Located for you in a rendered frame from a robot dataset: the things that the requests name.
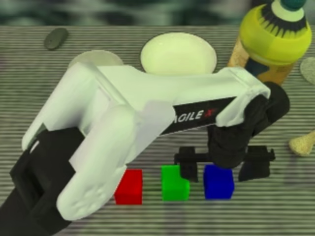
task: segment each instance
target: bottle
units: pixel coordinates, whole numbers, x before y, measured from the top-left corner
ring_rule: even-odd
[[[243,18],[228,66],[241,66],[262,82],[281,85],[311,45],[306,0],[275,0]]]

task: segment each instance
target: white round object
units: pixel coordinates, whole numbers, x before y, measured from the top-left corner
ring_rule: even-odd
[[[212,73],[217,65],[214,48],[189,33],[173,32],[154,37],[141,51],[143,69],[155,75],[196,75]]]
[[[90,62],[96,66],[123,65],[123,60],[116,54],[104,50],[92,50],[76,56],[69,64],[68,68],[78,62]]]

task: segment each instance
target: colored block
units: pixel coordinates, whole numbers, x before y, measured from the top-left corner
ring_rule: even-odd
[[[118,205],[142,204],[142,170],[126,170],[114,198]]]
[[[179,165],[162,166],[161,185],[163,201],[188,200],[190,182],[181,178]]]
[[[206,165],[203,172],[205,199],[231,199],[234,192],[233,171]]]

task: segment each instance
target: green bottle cap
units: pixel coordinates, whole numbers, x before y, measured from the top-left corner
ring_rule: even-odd
[[[289,11],[297,11],[306,3],[306,0],[281,0],[281,5]]]

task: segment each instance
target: striped tabletop surface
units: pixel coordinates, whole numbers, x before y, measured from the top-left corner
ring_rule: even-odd
[[[109,50],[139,69],[144,43],[160,33],[199,35],[216,49],[217,70],[224,67],[237,37],[237,27],[68,27],[57,51],[43,47],[52,27],[0,27],[0,203],[12,190],[9,171],[21,155],[21,138],[65,72],[68,63],[88,50]],[[306,54],[315,55],[313,44]],[[296,64],[284,84],[291,100],[288,115],[251,144],[274,148],[277,159],[266,179],[236,183],[230,201],[204,200],[202,183],[191,185],[187,202],[161,200],[160,168],[172,164],[179,146],[206,150],[204,129],[160,137],[130,168],[144,173],[143,205],[116,206],[111,200],[97,213],[73,223],[58,235],[76,236],[314,236],[315,151],[293,155],[287,143],[315,128],[315,87]],[[237,179],[238,169],[234,171]]]

